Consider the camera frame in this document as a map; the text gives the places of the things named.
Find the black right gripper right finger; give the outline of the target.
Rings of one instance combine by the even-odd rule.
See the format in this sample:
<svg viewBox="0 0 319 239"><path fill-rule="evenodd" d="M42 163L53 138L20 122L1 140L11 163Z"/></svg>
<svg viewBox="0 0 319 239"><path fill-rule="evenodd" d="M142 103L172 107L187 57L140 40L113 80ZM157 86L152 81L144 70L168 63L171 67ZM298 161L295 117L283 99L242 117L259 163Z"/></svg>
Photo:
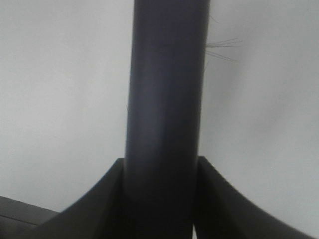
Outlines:
<svg viewBox="0 0 319 239"><path fill-rule="evenodd" d="M308 239L249 201L200 156L194 202L199 239Z"/></svg>

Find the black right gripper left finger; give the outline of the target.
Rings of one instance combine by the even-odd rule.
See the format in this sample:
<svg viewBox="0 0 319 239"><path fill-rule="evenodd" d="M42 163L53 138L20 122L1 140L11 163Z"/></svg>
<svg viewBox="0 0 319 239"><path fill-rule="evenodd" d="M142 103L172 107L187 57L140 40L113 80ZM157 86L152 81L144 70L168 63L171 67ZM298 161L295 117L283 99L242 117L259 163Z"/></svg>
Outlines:
<svg viewBox="0 0 319 239"><path fill-rule="evenodd" d="M33 239L118 239L123 159L82 198L32 231Z"/></svg>

